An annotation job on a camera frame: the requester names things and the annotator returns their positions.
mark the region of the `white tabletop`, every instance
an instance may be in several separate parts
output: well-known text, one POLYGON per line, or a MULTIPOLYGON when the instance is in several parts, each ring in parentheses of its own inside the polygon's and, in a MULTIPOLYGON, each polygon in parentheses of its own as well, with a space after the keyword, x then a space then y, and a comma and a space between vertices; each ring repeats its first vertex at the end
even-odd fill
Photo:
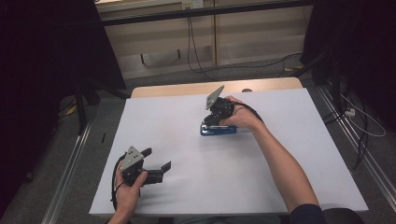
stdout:
MULTIPOLYGON (((322 209, 367 210, 306 89, 238 92, 304 168, 322 209)), ((110 216, 111 176, 129 146, 152 147, 146 169, 172 161, 163 183, 141 189, 139 216, 227 216, 286 213, 251 133, 203 137, 206 95, 127 100, 90 214, 110 216)))

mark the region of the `electrical outlet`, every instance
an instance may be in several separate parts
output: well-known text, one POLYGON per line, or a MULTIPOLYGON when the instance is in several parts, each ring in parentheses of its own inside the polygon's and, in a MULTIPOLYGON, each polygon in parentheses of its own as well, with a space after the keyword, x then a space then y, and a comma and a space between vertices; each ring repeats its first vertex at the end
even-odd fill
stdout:
POLYGON ((203 8, 204 0, 192 0, 192 8, 203 8))
POLYGON ((181 2, 181 9, 186 10, 192 8, 192 3, 191 1, 184 1, 181 2))
POLYGON ((346 115, 353 118, 355 116, 355 109, 354 108, 347 108, 346 109, 346 115))

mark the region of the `hand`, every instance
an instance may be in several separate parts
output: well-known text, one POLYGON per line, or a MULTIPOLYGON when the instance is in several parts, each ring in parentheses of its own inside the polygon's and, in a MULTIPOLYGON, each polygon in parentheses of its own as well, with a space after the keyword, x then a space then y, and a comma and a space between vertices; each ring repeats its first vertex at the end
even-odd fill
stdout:
MULTIPOLYGON (((224 99, 242 104, 242 101, 232 96, 227 96, 224 99)), ((233 111, 233 115, 227 119, 221 120, 219 124, 235 125, 239 128, 249 128, 250 130, 257 125, 263 125, 263 123, 259 119, 257 119, 252 112, 250 112, 242 105, 236 105, 233 111)))
POLYGON ((147 171, 143 171, 136 179, 134 184, 129 187, 123 184, 124 179, 121 173, 121 165, 117 167, 116 172, 116 187, 117 189, 117 210, 114 216, 108 223, 127 223, 128 220, 134 215, 137 202, 139 201, 140 188, 143 187, 146 178, 148 177, 147 171))

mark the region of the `white table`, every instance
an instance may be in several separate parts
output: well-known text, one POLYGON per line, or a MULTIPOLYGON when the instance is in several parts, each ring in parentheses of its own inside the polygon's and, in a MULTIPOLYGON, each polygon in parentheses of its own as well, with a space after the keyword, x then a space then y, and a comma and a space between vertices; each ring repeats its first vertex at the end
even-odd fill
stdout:
MULTIPOLYGON (((232 95, 256 109, 274 136, 303 166, 322 209, 367 210, 307 90, 296 88, 232 95)), ((251 133, 208 137, 199 134, 200 123, 208 115, 206 96, 127 100, 90 214, 114 213, 110 202, 111 175, 117 158, 129 146, 139 150, 152 147, 152 155, 145 159, 146 169, 158 169, 172 161, 172 169, 164 175, 163 183, 142 188, 135 210, 138 216, 287 212, 251 133)))

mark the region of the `black sleeve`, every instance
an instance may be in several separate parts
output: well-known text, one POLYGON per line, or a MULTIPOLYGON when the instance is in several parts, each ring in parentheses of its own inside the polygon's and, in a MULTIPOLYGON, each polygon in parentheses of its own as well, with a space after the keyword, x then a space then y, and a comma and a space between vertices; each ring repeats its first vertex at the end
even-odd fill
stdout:
POLYGON ((315 204, 302 204, 290 213, 291 224, 325 224, 323 212, 315 204))

